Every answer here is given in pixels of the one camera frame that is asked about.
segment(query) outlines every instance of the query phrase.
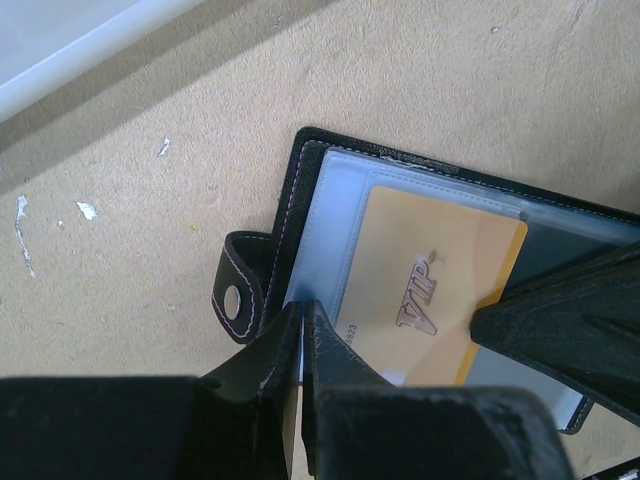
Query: beige table surface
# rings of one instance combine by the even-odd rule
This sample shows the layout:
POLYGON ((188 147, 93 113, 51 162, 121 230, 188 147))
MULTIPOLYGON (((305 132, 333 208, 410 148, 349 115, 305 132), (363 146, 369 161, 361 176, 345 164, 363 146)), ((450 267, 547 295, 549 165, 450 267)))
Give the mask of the beige table surface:
MULTIPOLYGON (((270 229, 307 124, 640 211, 638 25, 632 0, 203 4, 0 125, 2 374, 236 352, 210 304, 223 236, 270 229)), ((566 445, 585 475, 640 431, 596 408, 566 445)))

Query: wallet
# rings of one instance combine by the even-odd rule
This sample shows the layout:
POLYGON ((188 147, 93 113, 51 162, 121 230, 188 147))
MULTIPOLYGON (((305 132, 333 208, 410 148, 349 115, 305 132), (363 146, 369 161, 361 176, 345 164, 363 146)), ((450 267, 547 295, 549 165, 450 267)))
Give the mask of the wallet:
MULTIPOLYGON (((294 140, 272 232, 225 239, 212 303, 234 341, 264 334, 291 301, 319 300, 335 325, 367 201, 381 188, 526 224, 502 299, 640 240, 638 215, 305 127, 294 140)), ((464 384, 528 389, 567 434, 579 430, 592 405, 544 373, 482 347, 464 384)))

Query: black leather wallet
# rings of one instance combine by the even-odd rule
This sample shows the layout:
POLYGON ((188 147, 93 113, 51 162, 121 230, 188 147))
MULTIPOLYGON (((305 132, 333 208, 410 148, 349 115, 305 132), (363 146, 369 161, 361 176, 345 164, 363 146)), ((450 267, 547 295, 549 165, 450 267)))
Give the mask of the black leather wallet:
MULTIPOLYGON (((293 144, 272 232, 233 232, 225 239, 212 303, 234 341, 246 344, 264 334, 283 308, 323 161, 327 152, 336 150, 357 155, 363 162, 386 162, 410 171, 416 184, 421 177, 442 179, 459 185, 463 193, 473 189, 478 198, 504 197, 511 202, 529 231, 503 298, 530 281, 640 239, 638 215, 305 127, 293 144), (574 217, 583 220, 580 227, 562 227, 574 217), (592 235, 589 230, 598 222, 618 233, 606 238, 592 235)), ((560 429, 575 433, 591 403, 583 397, 560 429)))

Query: card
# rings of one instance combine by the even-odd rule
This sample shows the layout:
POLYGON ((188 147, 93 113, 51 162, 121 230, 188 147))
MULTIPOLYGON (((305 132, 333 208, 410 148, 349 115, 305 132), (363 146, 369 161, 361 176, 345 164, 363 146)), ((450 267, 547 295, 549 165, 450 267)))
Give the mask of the card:
POLYGON ((524 222, 386 187, 369 196, 336 332, 397 385, 460 385, 474 311, 497 302, 524 222))

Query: snap button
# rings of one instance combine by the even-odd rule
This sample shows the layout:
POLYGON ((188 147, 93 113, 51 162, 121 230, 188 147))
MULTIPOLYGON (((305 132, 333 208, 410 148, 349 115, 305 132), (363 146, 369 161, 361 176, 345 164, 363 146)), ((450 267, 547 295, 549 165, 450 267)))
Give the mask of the snap button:
POLYGON ((224 313, 229 320, 235 320, 240 313, 240 290, 234 285, 224 292, 224 313))

